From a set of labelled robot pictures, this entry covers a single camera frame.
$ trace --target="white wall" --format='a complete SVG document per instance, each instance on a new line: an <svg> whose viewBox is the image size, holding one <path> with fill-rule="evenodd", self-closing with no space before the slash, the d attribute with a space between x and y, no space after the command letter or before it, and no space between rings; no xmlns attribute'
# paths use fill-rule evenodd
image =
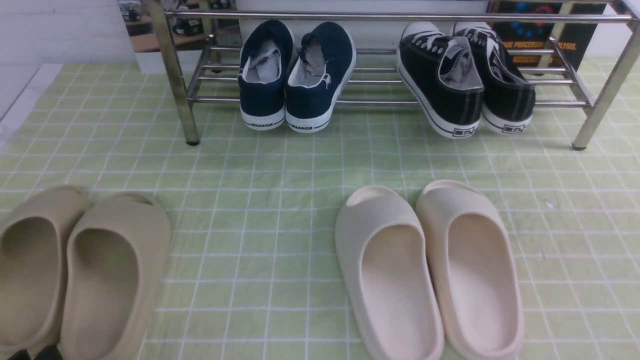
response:
<svg viewBox="0 0 640 360"><path fill-rule="evenodd" d="M135 61L117 0L0 1L0 64Z"/></svg>
<svg viewBox="0 0 640 360"><path fill-rule="evenodd" d="M263 10L412 10L481 12L482 2L420 0L238 0L245 8ZM135 61L117 0L1 0L0 64ZM294 25L296 38L313 24ZM392 45L404 24L349 23L358 46ZM626 42L624 25L600 25L587 56L617 56Z"/></svg>

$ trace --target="beige slide sandal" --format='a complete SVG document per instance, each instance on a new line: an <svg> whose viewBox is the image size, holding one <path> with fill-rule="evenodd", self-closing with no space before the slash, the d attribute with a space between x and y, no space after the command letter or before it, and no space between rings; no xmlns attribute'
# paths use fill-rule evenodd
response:
<svg viewBox="0 0 640 360"><path fill-rule="evenodd" d="M470 186L427 185L416 204L447 340L468 360L514 359L524 317L511 245L495 206Z"/></svg>
<svg viewBox="0 0 640 360"><path fill-rule="evenodd" d="M147 195L119 193L86 212L67 249L65 360L124 360L138 351L170 240L166 212Z"/></svg>
<svg viewBox="0 0 640 360"><path fill-rule="evenodd" d="M0 227L0 355L38 352L58 340L67 240L89 206L81 189L57 186L15 208Z"/></svg>
<svg viewBox="0 0 640 360"><path fill-rule="evenodd" d="M360 335L376 360L439 359L444 332L411 206L365 186L338 214L335 247Z"/></svg>

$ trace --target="navy blue canvas shoe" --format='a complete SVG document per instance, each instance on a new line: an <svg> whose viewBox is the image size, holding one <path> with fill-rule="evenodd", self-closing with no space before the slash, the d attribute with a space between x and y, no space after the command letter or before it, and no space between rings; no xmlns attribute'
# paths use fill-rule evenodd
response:
<svg viewBox="0 0 640 360"><path fill-rule="evenodd" d="M299 133L324 129L355 65L356 47L342 26L324 22L306 34L285 86L289 127Z"/></svg>
<svg viewBox="0 0 640 360"><path fill-rule="evenodd" d="M294 56L293 34L282 22L260 24L240 50L240 113L253 130L280 126L285 117L284 84Z"/></svg>

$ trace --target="white rubber sole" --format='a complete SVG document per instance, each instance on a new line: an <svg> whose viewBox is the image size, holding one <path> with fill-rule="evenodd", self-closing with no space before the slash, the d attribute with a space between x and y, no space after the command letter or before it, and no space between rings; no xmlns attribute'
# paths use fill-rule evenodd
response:
<svg viewBox="0 0 640 360"><path fill-rule="evenodd" d="M329 110L327 110L324 114L311 119L300 119L291 115L287 111L285 116L287 119L287 123L289 124L289 127L297 133L312 134L326 128L327 125L329 125L329 121L331 120L333 108L335 107L336 101L338 101L338 97L340 97L340 94L342 93L344 87L347 85L347 82L349 82L349 79L351 79L353 69L356 67L356 44L354 43L353 38L351 37L351 34L349 34L347 29L344 29L344 32L347 33L349 41L351 41L351 49L353 51L353 57L351 59L351 64L349 65L349 69L347 69L347 72L342 77L342 82L340 82L340 85L333 94L333 99L331 100L331 106L329 106Z"/></svg>
<svg viewBox="0 0 640 360"><path fill-rule="evenodd" d="M244 124L249 129L257 130L257 131L271 130L282 125L282 123L284 122L285 112L286 112L285 106L282 106L282 109L280 109L275 114L258 117L258 116L253 116L245 113L242 110L242 107L240 107L240 114L242 115L242 120L244 121Z"/></svg>
<svg viewBox="0 0 640 360"><path fill-rule="evenodd" d="M509 121L499 118L492 113L486 105L482 107L482 115L486 120L489 129L498 134L517 134L524 131L524 129L531 123L531 117L522 121Z"/></svg>
<svg viewBox="0 0 640 360"><path fill-rule="evenodd" d="M424 114L427 115L427 119L429 119L429 124L431 124L431 127L438 134L450 139L461 139L468 138L475 133L480 120L469 125L457 125L446 121L436 113L431 103L429 103L429 100L427 100L426 96L424 96L402 64L402 60L400 59L400 42L398 42L398 47L396 48L396 65L403 83L409 88L416 100L418 100Z"/></svg>
<svg viewBox="0 0 640 360"><path fill-rule="evenodd" d="M291 28L287 26L287 24L284 24L284 26L287 28L287 30L289 30L289 34L291 35L291 44L292 44L291 61L289 61L289 65L287 66L287 72L285 73L285 74L288 74L289 71L291 70L291 64L293 63L293 59L296 57L296 38L293 36L293 32L291 31ZM243 51L244 51L244 44L240 49L240 54L242 54ZM242 120L244 121L244 124L249 129L256 130L256 131L267 131L267 130L275 129L276 127L282 125L282 123L284 122L286 106L287 104L285 101L285 103L282 105L282 109L278 110L277 113L264 116L264 117L249 115L245 113L242 110L242 106L240 106L240 114L242 115Z"/></svg>

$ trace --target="foam slide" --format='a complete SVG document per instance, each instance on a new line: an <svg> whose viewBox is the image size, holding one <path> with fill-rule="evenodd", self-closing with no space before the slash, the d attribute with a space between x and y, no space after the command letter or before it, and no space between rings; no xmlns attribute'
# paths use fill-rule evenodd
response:
<svg viewBox="0 0 640 360"><path fill-rule="evenodd" d="M449 343L469 360L514 359L524 318L498 211L473 188L438 180L423 189L416 214Z"/></svg>
<svg viewBox="0 0 640 360"><path fill-rule="evenodd" d="M89 206L82 190L57 186L15 208L0 227L0 355L57 342L67 240Z"/></svg>
<svg viewBox="0 0 640 360"><path fill-rule="evenodd" d="M435 360L444 346L422 227L384 186L357 190L340 210L335 245L363 342L376 360Z"/></svg>
<svg viewBox="0 0 640 360"><path fill-rule="evenodd" d="M65 360L132 358L154 308L170 240L166 212L146 195L119 193L86 212L67 251Z"/></svg>

